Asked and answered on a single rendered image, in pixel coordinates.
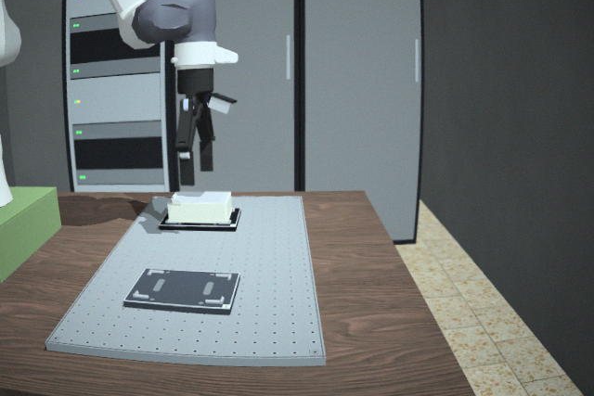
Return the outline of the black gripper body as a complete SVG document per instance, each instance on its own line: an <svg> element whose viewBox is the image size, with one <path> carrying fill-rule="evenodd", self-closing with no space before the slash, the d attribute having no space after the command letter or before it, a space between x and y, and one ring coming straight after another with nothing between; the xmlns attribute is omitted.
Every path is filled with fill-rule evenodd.
<svg viewBox="0 0 594 396"><path fill-rule="evenodd" d="M193 99L193 116L197 116L204 94L213 91L213 68L177 70L177 93Z"/></svg>

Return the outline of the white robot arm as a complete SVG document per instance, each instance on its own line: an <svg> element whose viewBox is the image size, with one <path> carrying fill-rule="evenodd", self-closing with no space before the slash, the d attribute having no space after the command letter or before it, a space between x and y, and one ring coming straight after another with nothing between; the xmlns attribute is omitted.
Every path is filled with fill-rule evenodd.
<svg viewBox="0 0 594 396"><path fill-rule="evenodd" d="M237 63L236 53L217 46L215 0L146 1L110 0L125 43L143 49L172 40L171 62L180 70L206 69L212 63ZM16 59L20 46L19 28L8 16L5 1L0 0L0 67ZM218 93L204 94L208 108L226 114L232 113L237 101Z"/></svg>

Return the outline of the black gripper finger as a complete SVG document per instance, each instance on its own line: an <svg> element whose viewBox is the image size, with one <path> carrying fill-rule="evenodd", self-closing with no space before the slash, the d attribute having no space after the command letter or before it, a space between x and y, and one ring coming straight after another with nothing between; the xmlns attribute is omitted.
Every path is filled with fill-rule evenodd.
<svg viewBox="0 0 594 396"><path fill-rule="evenodd" d="M200 136L200 171L212 172L213 141L215 141L215 136L213 133L211 110L210 108L208 108L209 102L203 104L203 117L202 120L200 120L200 122L197 123L197 129Z"/></svg>
<svg viewBox="0 0 594 396"><path fill-rule="evenodd" d="M204 104L199 103L197 116L193 116L193 103L193 99L180 100L180 112L175 144L175 151L180 152L180 185L195 185L192 148L197 123L200 122L200 115L203 112Z"/></svg>

